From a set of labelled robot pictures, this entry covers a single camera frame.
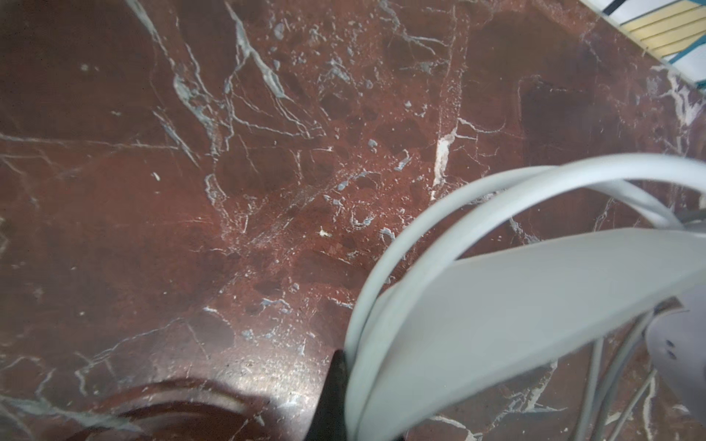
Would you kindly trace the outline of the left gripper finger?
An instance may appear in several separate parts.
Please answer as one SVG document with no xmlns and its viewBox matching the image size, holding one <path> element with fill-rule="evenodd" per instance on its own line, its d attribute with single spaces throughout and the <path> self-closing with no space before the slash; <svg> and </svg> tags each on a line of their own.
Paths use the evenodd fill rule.
<svg viewBox="0 0 706 441">
<path fill-rule="evenodd" d="M 324 387 L 305 441 L 346 441 L 345 397 L 349 371 L 345 352 L 338 349 L 332 356 Z"/>
</svg>

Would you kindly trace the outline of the white headphones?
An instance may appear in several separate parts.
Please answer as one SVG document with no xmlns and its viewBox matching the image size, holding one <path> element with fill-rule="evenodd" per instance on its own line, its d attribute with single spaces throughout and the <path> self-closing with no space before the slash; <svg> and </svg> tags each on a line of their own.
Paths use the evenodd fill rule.
<svg viewBox="0 0 706 441">
<path fill-rule="evenodd" d="M 641 188 L 705 189 L 704 163 L 614 154 L 486 176 L 415 219 L 367 277 L 344 345 L 350 440 L 393 440 L 434 413 L 557 360 L 594 354 L 576 438 L 603 423 L 630 354 L 705 417 L 705 224 Z M 544 200 L 591 189 L 637 211 L 645 229 L 465 252 Z"/>
</svg>

